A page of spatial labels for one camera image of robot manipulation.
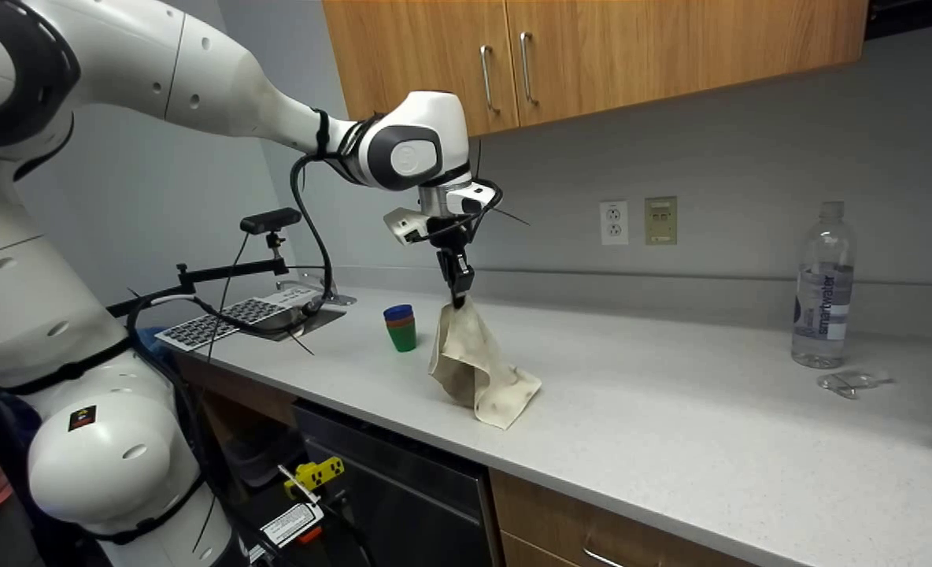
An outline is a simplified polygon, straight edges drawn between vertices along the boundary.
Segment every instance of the plastic bottle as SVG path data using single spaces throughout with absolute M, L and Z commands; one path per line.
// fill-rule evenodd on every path
M 852 286 L 852 233 L 842 226 L 842 201 L 826 201 L 805 240 L 793 286 L 791 355 L 798 364 L 842 364 Z

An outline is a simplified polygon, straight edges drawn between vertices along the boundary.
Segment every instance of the countertop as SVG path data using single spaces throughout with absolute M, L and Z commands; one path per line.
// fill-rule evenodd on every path
M 752 564 L 932 567 L 932 343 L 852 337 L 848 369 L 898 383 L 842 401 L 784 332 L 476 303 L 543 381 L 499 430 L 428 375 L 439 295 L 353 295 L 315 355 L 228 337 L 215 362 Z M 394 303 L 416 309 L 413 353 L 379 325 Z

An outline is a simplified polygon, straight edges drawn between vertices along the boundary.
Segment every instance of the electrical outlet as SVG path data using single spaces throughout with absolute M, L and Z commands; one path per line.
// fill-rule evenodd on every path
M 630 244 L 626 201 L 599 201 L 599 235 L 601 244 Z
M 644 242 L 672 244 L 678 233 L 680 233 L 678 199 L 672 196 L 644 199 Z

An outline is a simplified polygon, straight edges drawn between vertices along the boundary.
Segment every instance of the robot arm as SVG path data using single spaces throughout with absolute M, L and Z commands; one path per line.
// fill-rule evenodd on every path
M 242 43 L 172 5 L 0 4 L 0 158 L 29 173 L 62 149 L 75 107 L 92 100 L 309 151 L 358 185 L 416 185 L 420 211 L 398 207 L 387 226 L 401 242 L 435 242 L 463 303 L 472 280 L 467 242 L 499 193 L 469 173 L 458 99 L 413 91 L 387 115 L 348 122 L 286 99 Z

